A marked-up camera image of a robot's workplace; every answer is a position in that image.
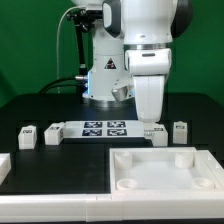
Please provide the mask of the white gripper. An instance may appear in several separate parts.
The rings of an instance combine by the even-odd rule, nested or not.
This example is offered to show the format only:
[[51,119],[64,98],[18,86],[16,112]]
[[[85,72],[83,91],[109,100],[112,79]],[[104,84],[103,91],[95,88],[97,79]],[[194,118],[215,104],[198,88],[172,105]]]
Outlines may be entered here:
[[162,113],[165,77],[134,76],[135,105],[138,120],[158,122]]

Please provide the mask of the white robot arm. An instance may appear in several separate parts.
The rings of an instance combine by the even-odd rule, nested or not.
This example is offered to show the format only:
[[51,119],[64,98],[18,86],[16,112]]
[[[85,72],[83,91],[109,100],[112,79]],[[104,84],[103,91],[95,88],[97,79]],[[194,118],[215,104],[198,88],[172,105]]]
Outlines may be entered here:
[[102,7],[105,30],[123,38],[138,119],[157,122],[172,64],[169,44],[190,25],[192,0],[104,0]]

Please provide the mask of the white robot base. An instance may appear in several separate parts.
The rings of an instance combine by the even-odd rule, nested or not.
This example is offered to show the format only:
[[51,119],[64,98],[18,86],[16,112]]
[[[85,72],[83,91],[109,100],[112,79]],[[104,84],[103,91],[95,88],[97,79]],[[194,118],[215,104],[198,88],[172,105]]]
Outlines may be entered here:
[[88,71],[83,101],[103,108],[132,104],[134,94],[131,76],[124,68],[123,39],[112,37],[102,20],[96,20],[94,25],[93,66]]

